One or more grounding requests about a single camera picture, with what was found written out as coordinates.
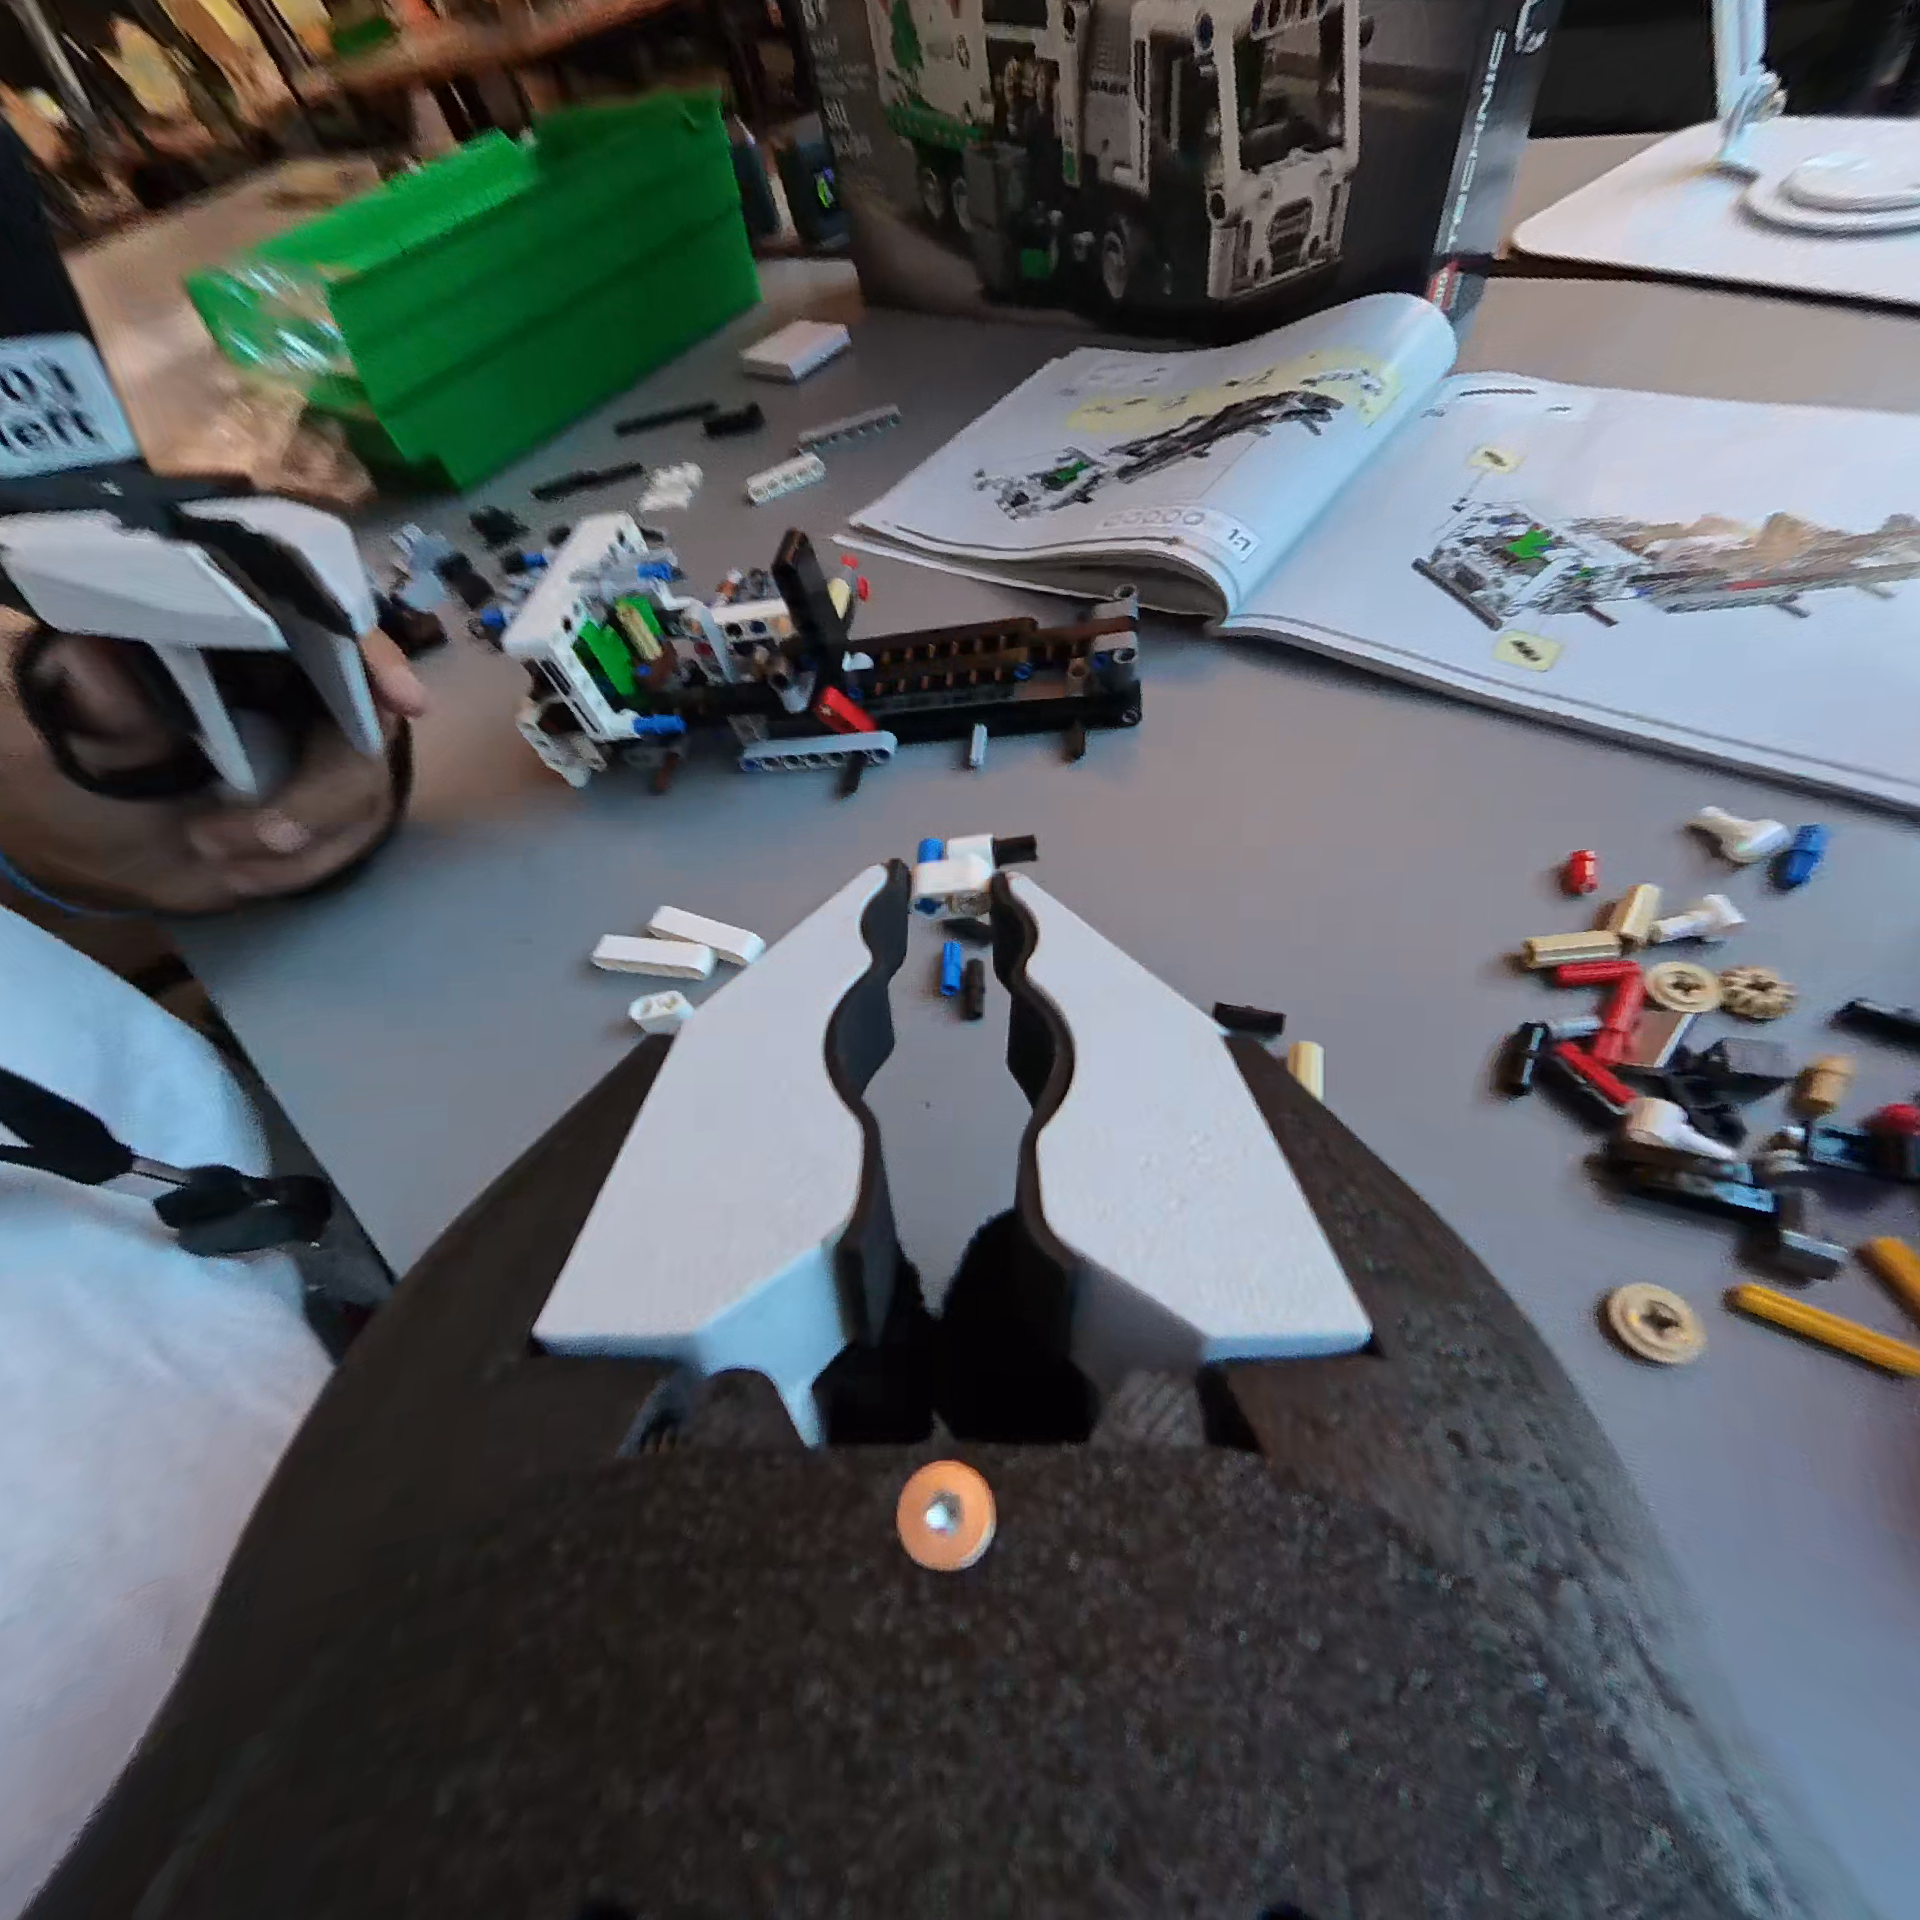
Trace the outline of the pile of loose lego pieces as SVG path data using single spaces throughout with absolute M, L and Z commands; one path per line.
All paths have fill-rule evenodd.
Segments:
M 1915 941 L 1842 915 L 1828 822 L 1700 808 L 1680 868 L 1554 849 L 1543 928 L 1500 953 L 1522 1008 L 1486 1075 L 1580 1132 L 1628 1209 L 1713 1222 L 1766 1280 L 1836 1280 L 1915 1233 Z

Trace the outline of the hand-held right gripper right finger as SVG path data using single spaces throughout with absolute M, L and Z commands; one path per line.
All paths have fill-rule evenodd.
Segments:
M 1099 1387 L 1366 1350 L 1375 1321 L 1258 1099 L 1259 1046 L 1020 874 L 993 885 L 1016 1213 L 1062 1276 L 1043 1326 Z

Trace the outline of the white desk lamp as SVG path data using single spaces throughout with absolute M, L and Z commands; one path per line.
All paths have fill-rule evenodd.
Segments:
M 1811 133 L 1785 114 L 1785 84 L 1767 65 L 1767 4 L 1713 3 L 1720 146 L 1713 170 L 1743 188 L 1745 217 L 1790 233 L 1867 237 L 1918 227 L 1915 134 L 1891 133 L 1871 150 L 1770 149 L 1766 129 Z

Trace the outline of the white lego plate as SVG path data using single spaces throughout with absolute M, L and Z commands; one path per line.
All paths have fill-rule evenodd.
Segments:
M 792 321 L 740 349 L 738 368 L 758 382 L 796 386 L 828 368 L 851 346 L 846 322 Z

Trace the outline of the person's left hand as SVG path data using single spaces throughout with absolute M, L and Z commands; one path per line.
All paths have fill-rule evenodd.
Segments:
M 66 780 L 22 691 L 54 702 L 91 772 L 167 758 L 171 728 L 137 686 L 119 640 L 49 636 L 6 616 L 6 897 L 203 920 L 252 900 L 304 897 L 356 870 L 400 828 L 411 796 L 410 728 L 426 688 L 382 628 L 362 640 L 386 747 L 366 756 L 320 728 L 260 805 L 111 800 Z

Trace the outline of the cluster of dark lego pieces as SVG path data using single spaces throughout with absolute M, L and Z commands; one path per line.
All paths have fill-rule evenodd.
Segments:
M 545 580 L 554 545 L 538 545 L 514 513 L 482 507 L 467 522 L 472 539 L 406 522 L 386 536 L 392 570 L 376 597 L 382 632 L 418 660 L 467 636 L 502 652 L 523 601 Z

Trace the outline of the green plastic bin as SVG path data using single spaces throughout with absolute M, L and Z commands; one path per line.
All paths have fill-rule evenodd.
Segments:
M 243 253 L 331 274 L 360 380 L 290 390 L 420 490 L 488 483 L 759 299 L 714 88 L 484 133 Z

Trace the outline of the small white-blue brick assembly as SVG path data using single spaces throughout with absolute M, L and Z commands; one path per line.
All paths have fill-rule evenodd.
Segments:
M 944 862 L 919 868 L 915 862 L 913 870 L 913 907 L 929 920 L 988 915 L 996 874 L 1034 862 L 1040 854 L 1034 832 L 970 832 L 947 837 L 944 842 Z

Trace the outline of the light grey board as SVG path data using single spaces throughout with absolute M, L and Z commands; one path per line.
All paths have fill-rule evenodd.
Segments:
M 1811 133 L 1766 129 L 1790 153 L 1871 150 L 1891 133 L 1915 134 L 1912 116 L 1806 116 Z M 1514 249 L 1580 268 L 1703 282 L 1844 304 L 1918 304 L 1918 236 L 1825 237 L 1745 217 L 1745 188 L 1713 170 L 1720 129 L 1668 134 L 1616 170 L 1534 213 Z

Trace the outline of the tan lego disc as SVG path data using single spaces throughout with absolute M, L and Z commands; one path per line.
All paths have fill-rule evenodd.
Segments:
M 1676 1292 L 1625 1282 L 1601 1301 L 1601 1321 L 1631 1356 L 1667 1366 L 1691 1364 L 1708 1350 L 1698 1313 Z

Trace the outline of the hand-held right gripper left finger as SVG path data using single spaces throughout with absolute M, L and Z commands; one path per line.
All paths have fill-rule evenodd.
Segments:
M 552 1288 L 548 1354 L 750 1372 L 808 1444 L 816 1385 L 881 1342 L 904 1273 L 867 1101 L 896 1042 L 904 862 L 859 870 L 659 1051 Z

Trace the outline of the clear plastic bag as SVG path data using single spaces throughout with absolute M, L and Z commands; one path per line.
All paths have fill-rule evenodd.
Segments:
M 300 394 L 360 380 L 324 268 L 243 253 L 187 274 L 183 290 L 220 354 L 243 372 Z

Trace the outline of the lego instruction booklet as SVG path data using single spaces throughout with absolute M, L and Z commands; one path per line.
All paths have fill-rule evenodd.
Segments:
M 1369 294 L 1050 358 L 855 545 L 1915 816 L 1915 416 L 1457 372 Z

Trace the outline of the black chest harness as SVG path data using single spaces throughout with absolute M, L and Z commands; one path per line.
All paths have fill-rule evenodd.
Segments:
M 155 1184 L 155 1219 L 194 1258 L 247 1258 L 318 1243 L 335 1219 L 335 1188 L 318 1176 L 244 1172 L 227 1163 L 180 1169 L 145 1158 L 81 1104 L 2 1070 L 2 1163 L 79 1186 Z

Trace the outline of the lego set box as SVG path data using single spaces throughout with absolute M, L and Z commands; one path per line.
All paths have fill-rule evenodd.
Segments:
M 872 304 L 1235 344 L 1395 293 L 1464 326 L 1554 3 L 808 3 Z

